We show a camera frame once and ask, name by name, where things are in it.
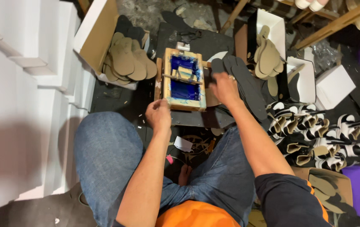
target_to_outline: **stack of white boxes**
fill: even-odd
[[[73,51],[73,3],[0,0],[0,206],[78,182],[74,134],[96,78]]]

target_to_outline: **dark sleeve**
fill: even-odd
[[[112,226],[111,226],[111,227],[125,227],[125,226],[123,226],[122,224],[118,223],[118,221],[114,220],[114,221],[112,222]]]
[[[313,195],[308,181],[292,175],[271,173],[258,176],[255,187],[268,227],[331,226],[325,220],[327,213]]]

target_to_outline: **blue jeans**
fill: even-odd
[[[76,171],[94,219],[110,227],[122,196],[142,158],[143,145],[134,126],[114,112],[92,113],[76,131]],[[209,158],[192,171],[189,185],[164,177],[159,215],[186,200],[226,210],[241,226],[255,196],[254,174],[243,151],[237,127],[223,135]]]

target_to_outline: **forearm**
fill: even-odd
[[[129,180],[116,220],[126,226],[154,226],[160,207],[163,171],[171,131],[156,131]]]
[[[254,175],[256,177],[267,173],[294,175],[278,147],[248,111],[243,101],[235,102],[228,108],[237,123],[244,153]]]

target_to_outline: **bare foot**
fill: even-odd
[[[191,166],[187,166],[186,164],[184,164],[181,167],[181,173],[179,175],[179,185],[180,186],[187,185],[187,180],[188,180],[188,177],[190,176],[190,173],[192,170],[193,170],[193,168],[191,168]]]

